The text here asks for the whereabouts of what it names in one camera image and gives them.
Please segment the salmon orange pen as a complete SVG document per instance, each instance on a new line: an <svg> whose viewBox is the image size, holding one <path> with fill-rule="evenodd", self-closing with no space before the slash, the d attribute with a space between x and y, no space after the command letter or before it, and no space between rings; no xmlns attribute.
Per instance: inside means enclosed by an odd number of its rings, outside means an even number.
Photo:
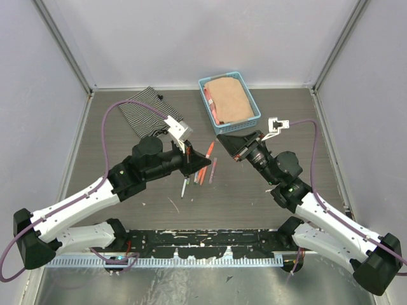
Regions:
<svg viewBox="0 0 407 305"><path fill-rule="evenodd" d="M202 170L202 174L201 174L201 178L200 178L200 185L202 185L204 183L204 178L205 178L206 171L207 171L206 168L204 168Z"/></svg>

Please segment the orange highlighter pen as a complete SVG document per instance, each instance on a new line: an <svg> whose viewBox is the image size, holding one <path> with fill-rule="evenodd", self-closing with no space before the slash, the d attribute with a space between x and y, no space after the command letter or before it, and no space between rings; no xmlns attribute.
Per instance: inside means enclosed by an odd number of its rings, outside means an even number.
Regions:
<svg viewBox="0 0 407 305"><path fill-rule="evenodd" d="M211 153L212 153L212 151L213 151L213 148L214 148L214 144L215 144L215 141L213 141L213 142L211 143L211 145L209 146L209 148L208 148L208 151L207 151L207 154L206 154L206 158L207 158L207 159L210 158L210 155L211 155ZM200 178L201 178L201 174L202 174L202 170L203 170L203 169L201 169L201 170L200 170L200 173L198 174L198 182L199 182L199 184L200 184Z"/></svg>

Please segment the white pen blue end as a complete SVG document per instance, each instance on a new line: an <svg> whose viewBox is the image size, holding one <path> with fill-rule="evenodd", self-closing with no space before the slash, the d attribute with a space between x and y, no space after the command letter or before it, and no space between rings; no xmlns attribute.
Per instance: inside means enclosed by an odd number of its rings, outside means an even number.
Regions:
<svg viewBox="0 0 407 305"><path fill-rule="evenodd" d="M182 189L181 189L181 198L184 198L184 194L185 194L185 190L186 190L187 181L188 181L188 179L187 179L187 178L185 178L185 179L184 179L184 181L183 181L183 186L182 186Z"/></svg>

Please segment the purple highlighter pen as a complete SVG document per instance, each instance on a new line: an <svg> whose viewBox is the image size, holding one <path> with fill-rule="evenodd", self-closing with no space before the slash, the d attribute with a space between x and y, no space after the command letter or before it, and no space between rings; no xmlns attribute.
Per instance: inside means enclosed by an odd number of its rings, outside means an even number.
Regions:
<svg viewBox="0 0 407 305"><path fill-rule="evenodd" d="M214 162L212 167L211 167L210 176L209 176L209 183L210 184L213 183L215 169L216 169L216 162Z"/></svg>

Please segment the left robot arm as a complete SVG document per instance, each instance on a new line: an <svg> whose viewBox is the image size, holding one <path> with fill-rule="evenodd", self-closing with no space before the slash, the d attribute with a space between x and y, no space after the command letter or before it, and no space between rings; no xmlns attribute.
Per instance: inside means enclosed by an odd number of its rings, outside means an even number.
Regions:
<svg viewBox="0 0 407 305"><path fill-rule="evenodd" d="M210 159L187 142L184 150L175 144L163 151L156 137L143 138L130 156L86 189L48 208L30 212L23 208L13 216L13 234L24 268L37 269L65 252L107 248L121 252L128 234L118 219L92 226L76 223L104 208L116 205L146 189L146 184L180 171L185 177L210 165Z"/></svg>

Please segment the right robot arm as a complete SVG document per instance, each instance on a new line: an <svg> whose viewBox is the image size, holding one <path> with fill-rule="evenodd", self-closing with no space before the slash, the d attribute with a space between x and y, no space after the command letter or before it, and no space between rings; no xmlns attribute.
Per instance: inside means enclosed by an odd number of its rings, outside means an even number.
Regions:
<svg viewBox="0 0 407 305"><path fill-rule="evenodd" d="M381 296L402 268L401 243L391 233L380 235L339 212L300 179L302 168L294 152L272 156L265 135L217 135L237 162L248 161L274 188L275 202L293 213L280 226L280 244L317 252L341 265L368 292Z"/></svg>

